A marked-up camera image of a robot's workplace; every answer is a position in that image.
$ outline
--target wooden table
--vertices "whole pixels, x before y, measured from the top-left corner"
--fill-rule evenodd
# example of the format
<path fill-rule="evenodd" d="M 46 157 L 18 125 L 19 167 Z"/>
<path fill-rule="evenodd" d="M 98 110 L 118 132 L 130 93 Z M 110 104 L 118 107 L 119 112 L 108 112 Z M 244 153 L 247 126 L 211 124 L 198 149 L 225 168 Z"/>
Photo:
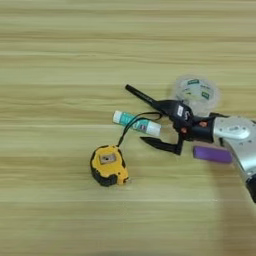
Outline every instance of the wooden table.
<path fill-rule="evenodd" d="M 0 255 L 254 256 L 255 205 L 233 165 L 134 131 L 130 184 L 100 187 L 89 159 L 121 134 L 115 110 L 151 110 L 126 83 L 165 99 L 202 75 L 216 111 L 256 118 L 255 27 L 249 0 L 1 0 Z"/>

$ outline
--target green label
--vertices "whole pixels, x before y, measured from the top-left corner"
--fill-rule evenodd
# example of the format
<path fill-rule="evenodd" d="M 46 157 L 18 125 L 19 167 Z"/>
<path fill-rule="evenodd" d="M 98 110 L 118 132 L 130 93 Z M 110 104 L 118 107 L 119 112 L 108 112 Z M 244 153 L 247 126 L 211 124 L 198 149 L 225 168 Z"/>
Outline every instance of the green label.
<path fill-rule="evenodd" d="M 207 92 L 202 92 L 202 96 L 203 96 L 205 99 L 207 99 L 207 100 L 210 99 L 210 94 L 207 93 Z"/>
<path fill-rule="evenodd" d="M 199 84 L 199 83 L 200 83 L 200 81 L 198 79 L 193 79 L 193 80 L 188 81 L 188 85 Z"/>
<path fill-rule="evenodd" d="M 123 113 L 120 119 L 120 124 L 126 126 L 134 118 L 134 115 Z M 149 120 L 140 120 L 136 122 L 132 127 L 135 130 L 146 133 L 148 128 Z"/>

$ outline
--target tape measure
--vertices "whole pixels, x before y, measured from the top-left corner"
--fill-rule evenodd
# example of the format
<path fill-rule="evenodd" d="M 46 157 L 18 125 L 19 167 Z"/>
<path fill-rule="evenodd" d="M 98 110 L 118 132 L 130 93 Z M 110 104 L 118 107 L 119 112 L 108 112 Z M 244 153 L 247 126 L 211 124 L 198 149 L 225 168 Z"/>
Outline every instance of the tape measure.
<path fill-rule="evenodd" d="M 100 185 L 123 185 L 129 179 L 123 155 L 118 146 L 102 146 L 91 158 L 92 176 Z"/>

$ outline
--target clear tape roll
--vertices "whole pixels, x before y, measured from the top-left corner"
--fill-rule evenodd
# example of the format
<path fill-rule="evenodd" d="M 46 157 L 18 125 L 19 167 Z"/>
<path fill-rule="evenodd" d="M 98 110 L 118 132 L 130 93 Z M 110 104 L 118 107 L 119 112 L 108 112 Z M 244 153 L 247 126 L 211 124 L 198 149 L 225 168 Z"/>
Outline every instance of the clear tape roll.
<path fill-rule="evenodd" d="M 195 115 L 209 116 L 220 101 L 220 92 L 216 85 L 206 78 L 184 75 L 176 80 L 172 98 L 182 100 L 191 107 Z"/>

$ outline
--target black cable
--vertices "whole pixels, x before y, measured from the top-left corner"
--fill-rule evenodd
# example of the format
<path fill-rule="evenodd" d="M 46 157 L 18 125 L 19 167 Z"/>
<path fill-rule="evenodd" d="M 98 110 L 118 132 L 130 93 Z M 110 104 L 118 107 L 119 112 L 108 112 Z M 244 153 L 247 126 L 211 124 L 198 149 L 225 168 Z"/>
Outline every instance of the black cable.
<path fill-rule="evenodd" d="M 149 119 L 149 118 L 146 118 L 146 117 L 140 117 L 140 118 L 138 118 L 139 116 L 143 116 L 143 115 L 159 115 L 159 117 L 158 117 L 157 119 Z M 127 132 L 129 131 L 129 129 L 130 129 L 135 123 L 137 123 L 138 121 L 141 121 L 141 120 L 157 121 L 157 120 L 160 120 L 162 117 L 163 117 L 163 115 L 162 115 L 161 113 L 159 113 L 159 112 L 145 112 L 145 113 L 138 114 L 137 116 L 135 116 L 135 117 L 125 126 L 124 131 L 123 131 L 123 134 L 122 134 L 122 136 L 120 137 L 117 146 L 120 147 L 120 145 L 122 144 L 122 142 L 123 142 L 123 140 L 124 140 L 125 135 L 126 135 Z"/>

